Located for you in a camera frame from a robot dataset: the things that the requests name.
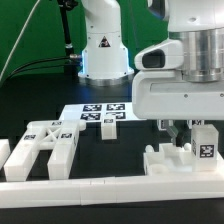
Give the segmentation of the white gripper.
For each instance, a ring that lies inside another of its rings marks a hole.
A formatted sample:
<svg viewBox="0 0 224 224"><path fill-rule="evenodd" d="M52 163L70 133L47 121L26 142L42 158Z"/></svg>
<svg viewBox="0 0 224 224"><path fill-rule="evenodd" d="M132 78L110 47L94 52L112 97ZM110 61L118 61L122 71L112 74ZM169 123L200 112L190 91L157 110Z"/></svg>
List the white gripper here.
<svg viewBox="0 0 224 224"><path fill-rule="evenodd" d="M179 70L183 62L182 43L171 39L135 57L133 112L141 119L165 119L173 145L182 145L183 135L172 120L224 120L224 81L187 82Z"/></svg>

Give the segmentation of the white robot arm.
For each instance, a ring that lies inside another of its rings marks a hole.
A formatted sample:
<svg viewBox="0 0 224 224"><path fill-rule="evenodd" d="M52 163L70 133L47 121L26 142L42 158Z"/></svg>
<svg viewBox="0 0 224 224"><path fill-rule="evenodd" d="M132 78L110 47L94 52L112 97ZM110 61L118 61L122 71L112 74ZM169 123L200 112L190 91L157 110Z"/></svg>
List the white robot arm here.
<svg viewBox="0 0 224 224"><path fill-rule="evenodd" d="M129 75L116 0L81 0L87 45L80 79L112 85ZM224 120L224 0L147 0L168 38L134 59L132 105L141 119Z"/></svg>

